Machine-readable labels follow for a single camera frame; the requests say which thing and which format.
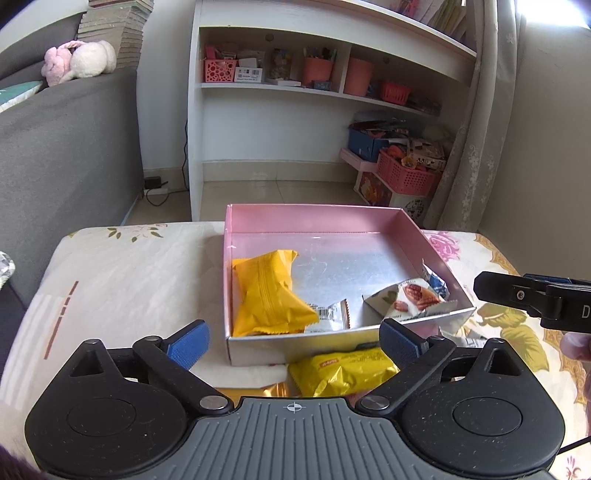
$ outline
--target electrical cord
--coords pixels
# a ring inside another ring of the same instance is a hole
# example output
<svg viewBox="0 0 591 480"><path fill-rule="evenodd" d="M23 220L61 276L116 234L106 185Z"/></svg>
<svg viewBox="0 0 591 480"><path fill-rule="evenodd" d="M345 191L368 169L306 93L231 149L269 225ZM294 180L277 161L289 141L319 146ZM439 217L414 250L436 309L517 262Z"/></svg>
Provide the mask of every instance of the electrical cord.
<svg viewBox="0 0 591 480"><path fill-rule="evenodd" d="M167 183L168 183L168 182L167 182L167 181L165 181L165 182L164 182L164 183L163 183L163 184L162 184L162 185L161 185L159 188L162 188L162 187L164 187L164 186L165 186ZM162 202L160 202L160 203L152 203L152 201L150 200L150 197L148 196L148 195L150 195L150 192L151 192L152 190L156 190L156 189L149 189L149 190L146 192L146 202L148 202L150 205L153 205L153 206L155 206L155 207L159 207L159 206L161 206L161 205L164 205L164 202L166 202L166 200L168 200L168 197L170 197L170 192L168 192L168 193L166 194L166 198L165 198L164 200L162 200Z"/></svg>
<svg viewBox="0 0 591 480"><path fill-rule="evenodd" d="M185 122L185 145L183 147L183 151L185 154L185 159L183 162L183 166L181 167L181 172L183 174L183 183L185 185L185 191L188 192L189 191L189 185L187 184L187 178L184 174L184 166L187 164L187 159L189 158L189 152L187 150L187 147L189 146L189 132L188 132L188 128L189 128L189 119L187 118L187 121Z"/></svg>
<svg viewBox="0 0 591 480"><path fill-rule="evenodd" d="M585 443L588 443L588 442L591 442L591 435L589 435L588 437L585 437L584 439L577 440L576 442L570 443L569 445L562 447L556 455L560 455L561 453L568 452L569 450L572 450L573 448L580 447L581 445L584 445Z"/></svg>

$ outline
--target gray sofa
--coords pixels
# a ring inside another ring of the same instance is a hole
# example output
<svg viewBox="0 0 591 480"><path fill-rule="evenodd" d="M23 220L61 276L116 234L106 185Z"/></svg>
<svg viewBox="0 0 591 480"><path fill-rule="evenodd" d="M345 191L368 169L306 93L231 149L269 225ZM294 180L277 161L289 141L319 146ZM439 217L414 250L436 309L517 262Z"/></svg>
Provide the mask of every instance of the gray sofa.
<svg viewBox="0 0 591 480"><path fill-rule="evenodd" d="M45 51L81 15L0 53L0 88L40 79ZM0 250L17 270L0 291L0 373L24 310L62 237L120 225L142 188L136 72L72 80L0 113Z"/></svg>

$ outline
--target plastic basket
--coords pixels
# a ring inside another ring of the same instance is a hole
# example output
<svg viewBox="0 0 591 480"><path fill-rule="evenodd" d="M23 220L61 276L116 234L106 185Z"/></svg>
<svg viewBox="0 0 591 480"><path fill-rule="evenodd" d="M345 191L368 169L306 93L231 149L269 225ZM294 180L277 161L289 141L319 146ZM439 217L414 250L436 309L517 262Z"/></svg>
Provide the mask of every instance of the plastic basket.
<svg viewBox="0 0 591 480"><path fill-rule="evenodd" d="M236 60L205 60L206 82L233 82Z"/></svg>
<svg viewBox="0 0 591 480"><path fill-rule="evenodd" d="M441 179L441 172L433 173L403 167L385 150L379 152L378 175L396 193L420 197L432 196Z"/></svg>
<svg viewBox="0 0 591 480"><path fill-rule="evenodd" d="M383 82L380 97L384 102L406 105L411 89L394 82Z"/></svg>

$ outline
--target white bookshelf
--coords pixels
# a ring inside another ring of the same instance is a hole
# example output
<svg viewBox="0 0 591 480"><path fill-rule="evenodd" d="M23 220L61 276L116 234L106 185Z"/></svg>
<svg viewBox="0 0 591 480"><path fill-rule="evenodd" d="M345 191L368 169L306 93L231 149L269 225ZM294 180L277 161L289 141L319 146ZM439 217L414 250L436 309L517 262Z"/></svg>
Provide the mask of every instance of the white bookshelf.
<svg viewBox="0 0 591 480"><path fill-rule="evenodd" d="M332 91L204 83L204 46L222 42L268 54L273 48L292 50L292 78L300 78L303 47L335 48ZM446 35L363 0L197 0L190 55L193 220L200 215L204 162L245 161L253 168L259 162L300 162L298 168L341 163L339 151L347 144L353 116L375 110L420 127L438 122L455 134L476 61L474 51ZM343 93L350 57L371 61L375 79L407 85L439 102L440 116Z"/></svg>

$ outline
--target yellow snack package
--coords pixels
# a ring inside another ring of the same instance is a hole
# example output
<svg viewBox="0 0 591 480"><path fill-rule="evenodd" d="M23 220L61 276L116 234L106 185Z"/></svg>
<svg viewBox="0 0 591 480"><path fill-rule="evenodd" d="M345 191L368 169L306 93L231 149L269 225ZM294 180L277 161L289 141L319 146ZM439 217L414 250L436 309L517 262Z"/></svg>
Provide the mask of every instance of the yellow snack package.
<svg viewBox="0 0 591 480"><path fill-rule="evenodd" d="M373 390L400 372L379 347L304 358L288 370L303 397L344 397Z"/></svg>
<svg viewBox="0 0 591 480"><path fill-rule="evenodd" d="M290 392L286 382L276 383L264 388L218 388L225 396L238 405L241 397L289 397Z"/></svg>
<svg viewBox="0 0 591 480"><path fill-rule="evenodd" d="M294 250L275 250L232 262L242 293L233 336L300 333L319 321L318 313L291 291Z"/></svg>

